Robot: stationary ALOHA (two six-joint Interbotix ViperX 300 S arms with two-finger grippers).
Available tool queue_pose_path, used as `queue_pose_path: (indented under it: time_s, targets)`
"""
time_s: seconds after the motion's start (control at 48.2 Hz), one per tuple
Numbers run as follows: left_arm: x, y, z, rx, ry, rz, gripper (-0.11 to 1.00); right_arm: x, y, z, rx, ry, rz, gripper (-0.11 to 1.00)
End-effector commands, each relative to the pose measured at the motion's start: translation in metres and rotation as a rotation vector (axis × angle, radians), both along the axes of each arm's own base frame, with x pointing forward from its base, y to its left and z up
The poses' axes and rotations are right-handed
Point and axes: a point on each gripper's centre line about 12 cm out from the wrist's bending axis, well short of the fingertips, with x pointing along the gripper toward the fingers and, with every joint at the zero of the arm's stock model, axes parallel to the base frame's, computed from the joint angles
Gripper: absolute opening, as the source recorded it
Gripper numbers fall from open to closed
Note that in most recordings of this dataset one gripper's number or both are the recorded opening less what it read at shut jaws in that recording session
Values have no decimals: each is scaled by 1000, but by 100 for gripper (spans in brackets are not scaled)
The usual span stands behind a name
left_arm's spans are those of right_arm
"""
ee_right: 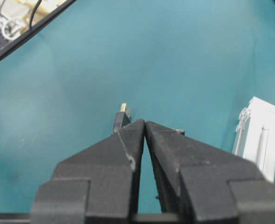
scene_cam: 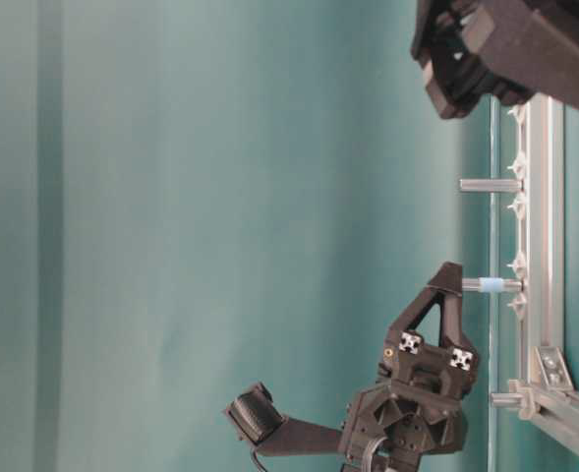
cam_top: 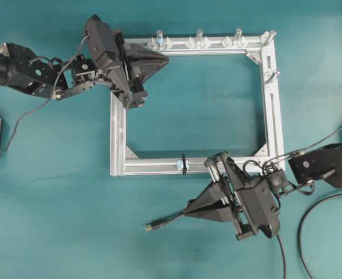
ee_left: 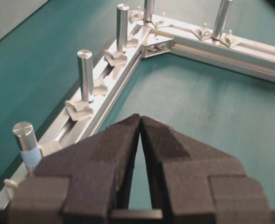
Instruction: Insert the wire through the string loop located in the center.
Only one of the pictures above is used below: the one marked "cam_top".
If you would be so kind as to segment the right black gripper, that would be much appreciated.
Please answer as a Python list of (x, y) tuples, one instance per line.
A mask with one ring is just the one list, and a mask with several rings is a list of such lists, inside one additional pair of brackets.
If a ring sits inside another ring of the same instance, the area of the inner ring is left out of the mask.
[[(213, 155), (206, 159), (212, 181), (202, 193), (188, 206), (192, 211), (183, 211), (185, 217), (217, 221), (220, 223), (232, 223), (237, 240), (243, 240), (254, 235), (253, 229), (248, 223), (244, 224), (239, 216), (243, 211), (239, 204), (236, 190), (243, 189), (248, 182), (248, 174), (243, 171), (226, 151)], [(212, 206), (222, 200), (224, 206)]]

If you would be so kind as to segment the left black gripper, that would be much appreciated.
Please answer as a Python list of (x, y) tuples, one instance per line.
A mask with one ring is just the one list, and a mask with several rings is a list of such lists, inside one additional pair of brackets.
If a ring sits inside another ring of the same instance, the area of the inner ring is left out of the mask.
[(143, 106), (147, 92), (143, 84), (169, 63), (169, 58), (139, 44), (127, 43), (121, 30), (114, 30), (118, 48), (116, 64), (109, 70), (112, 93), (126, 109)]

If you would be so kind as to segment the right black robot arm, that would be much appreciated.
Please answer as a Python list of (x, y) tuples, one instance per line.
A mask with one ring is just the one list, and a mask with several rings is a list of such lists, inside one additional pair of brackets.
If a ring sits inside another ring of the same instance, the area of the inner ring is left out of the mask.
[(289, 160), (298, 182), (292, 184), (285, 172), (275, 166), (263, 174), (251, 176), (241, 169), (227, 152), (218, 153), (204, 162), (212, 181), (196, 198), (188, 202), (183, 216), (218, 222), (231, 222), (238, 240), (262, 231), (266, 237), (280, 230), (279, 205), (275, 198), (324, 180), (342, 188), (342, 144), (330, 144)]

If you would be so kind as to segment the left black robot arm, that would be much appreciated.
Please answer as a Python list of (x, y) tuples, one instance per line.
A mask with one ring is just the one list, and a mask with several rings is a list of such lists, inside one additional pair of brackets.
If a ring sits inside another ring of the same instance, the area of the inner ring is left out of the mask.
[(71, 63), (43, 62), (31, 49), (5, 43), (0, 50), (0, 86), (24, 94), (66, 99), (103, 84), (127, 109), (143, 106), (144, 83), (169, 58), (139, 44), (126, 43), (120, 31), (87, 29), (91, 58), (77, 55)]

